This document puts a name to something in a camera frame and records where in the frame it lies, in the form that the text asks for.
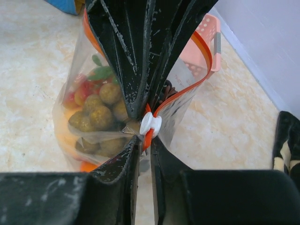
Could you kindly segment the pink plastic basket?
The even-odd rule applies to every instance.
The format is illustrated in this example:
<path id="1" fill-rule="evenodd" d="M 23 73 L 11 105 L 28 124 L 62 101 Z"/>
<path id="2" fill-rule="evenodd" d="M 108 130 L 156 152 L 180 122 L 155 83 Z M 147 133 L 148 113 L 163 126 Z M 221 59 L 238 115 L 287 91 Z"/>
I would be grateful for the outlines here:
<path id="1" fill-rule="evenodd" d="M 191 37 L 180 54 L 180 59 L 191 71 L 196 81 L 201 80 L 207 74 L 206 57 L 199 49 L 196 38 L 201 39 L 205 49 L 211 55 L 212 64 L 209 75 L 221 69 L 221 25 L 217 17 L 206 14 L 195 29 L 195 37 Z"/>

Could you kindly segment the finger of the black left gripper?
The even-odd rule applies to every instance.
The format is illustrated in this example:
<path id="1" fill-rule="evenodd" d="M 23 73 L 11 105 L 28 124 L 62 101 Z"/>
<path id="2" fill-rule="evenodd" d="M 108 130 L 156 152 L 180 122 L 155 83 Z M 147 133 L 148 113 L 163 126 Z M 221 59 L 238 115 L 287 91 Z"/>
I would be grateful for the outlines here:
<path id="1" fill-rule="evenodd" d="M 128 116 L 141 118 L 148 91 L 145 0 L 88 0 L 91 30 L 121 86 Z"/>
<path id="2" fill-rule="evenodd" d="M 155 9 L 161 10 L 156 22 L 151 26 L 152 31 L 158 35 L 151 34 L 150 40 L 154 48 L 150 53 L 154 54 L 154 63 L 150 65 L 149 97 L 148 105 L 152 110 L 156 109 L 158 97 L 163 89 L 167 76 L 173 68 L 176 60 L 193 36 L 195 29 L 203 20 L 204 16 L 217 3 L 216 0 L 158 0 Z M 210 72 L 212 59 L 205 44 L 196 38 L 199 48 L 204 50 L 203 56 L 207 58 L 207 71 Z"/>

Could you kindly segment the clear zip top bag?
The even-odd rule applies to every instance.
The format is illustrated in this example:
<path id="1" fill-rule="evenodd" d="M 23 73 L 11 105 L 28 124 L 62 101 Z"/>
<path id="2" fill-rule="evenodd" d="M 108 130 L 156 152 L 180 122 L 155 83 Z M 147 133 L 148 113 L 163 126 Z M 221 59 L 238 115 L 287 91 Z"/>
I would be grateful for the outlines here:
<path id="1" fill-rule="evenodd" d="M 71 166 L 92 171 L 120 153 L 135 135 L 143 147 L 155 136 L 170 146 L 199 86 L 220 69 L 219 35 L 218 20 L 205 15 L 172 67 L 156 105 L 147 106 L 142 118 L 134 120 L 84 17 L 71 70 L 52 111 L 55 136 Z"/>

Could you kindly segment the red cherry tomato sprig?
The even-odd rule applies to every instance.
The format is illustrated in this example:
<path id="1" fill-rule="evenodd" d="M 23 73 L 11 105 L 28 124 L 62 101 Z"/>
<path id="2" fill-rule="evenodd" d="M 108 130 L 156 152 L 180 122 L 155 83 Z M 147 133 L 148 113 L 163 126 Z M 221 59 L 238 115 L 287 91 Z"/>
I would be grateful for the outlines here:
<path id="1" fill-rule="evenodd" d="M 99 94 L 104 84 L 117 83 L 117 78 L 110 66 L 105 66 L 99 54 L 91 57 L 96 65 L 88 74 L 79 73 L 73 81 L 73 86 L 67 91 L 62 105 L 67 109 L 76 109 L 83 106 L 86 99 L 92 94 Z"/>

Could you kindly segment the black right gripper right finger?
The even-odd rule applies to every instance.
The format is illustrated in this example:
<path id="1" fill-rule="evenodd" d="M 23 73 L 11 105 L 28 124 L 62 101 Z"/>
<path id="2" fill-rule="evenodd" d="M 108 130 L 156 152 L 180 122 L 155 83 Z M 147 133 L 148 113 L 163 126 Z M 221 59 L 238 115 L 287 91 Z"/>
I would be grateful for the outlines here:
<path id="1" fill-rule="evenodd" d="M 297 225 L 300 194 L 276 170 L 194 170 L 151 143 L 157 225 Z"/>

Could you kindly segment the red orange tangerine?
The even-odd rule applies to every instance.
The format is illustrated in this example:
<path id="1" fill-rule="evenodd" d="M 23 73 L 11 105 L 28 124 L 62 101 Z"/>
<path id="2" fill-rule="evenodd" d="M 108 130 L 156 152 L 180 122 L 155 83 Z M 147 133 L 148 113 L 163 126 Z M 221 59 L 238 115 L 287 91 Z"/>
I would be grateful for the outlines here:
<path id="1" fill-rule="evenodd" d="M 89 173 L 89 172 L 97 169 L 98 167 L 99 167 L 99 165 L 95 165 L 90 162 L 82 161 L 80 164 L 80 171 Z"/>

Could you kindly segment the brown longan bunch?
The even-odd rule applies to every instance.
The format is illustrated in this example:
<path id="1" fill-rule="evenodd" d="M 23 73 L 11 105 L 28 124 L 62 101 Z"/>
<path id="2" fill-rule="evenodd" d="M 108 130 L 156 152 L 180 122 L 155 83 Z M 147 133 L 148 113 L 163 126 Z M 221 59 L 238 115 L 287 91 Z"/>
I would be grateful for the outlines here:
<path id="1" fill-rule="evenodd" d="M 128 121 L 120 86 L 107 83 L 70 117 L 68 128 L 80 137 L 75 144 L 78 152 L 90 158 L 112 158 L 134 135 L 127 127 Z"/>

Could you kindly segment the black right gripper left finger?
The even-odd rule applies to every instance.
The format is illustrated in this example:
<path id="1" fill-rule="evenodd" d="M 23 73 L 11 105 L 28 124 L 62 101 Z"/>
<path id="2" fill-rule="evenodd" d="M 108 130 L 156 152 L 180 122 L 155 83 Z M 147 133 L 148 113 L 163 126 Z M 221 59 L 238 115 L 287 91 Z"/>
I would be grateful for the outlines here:
<path id="1" fill-rule="evenodd" d="M 91 172 L 0 175 L 3 225 L 133 225 L 140 140 Z"/>

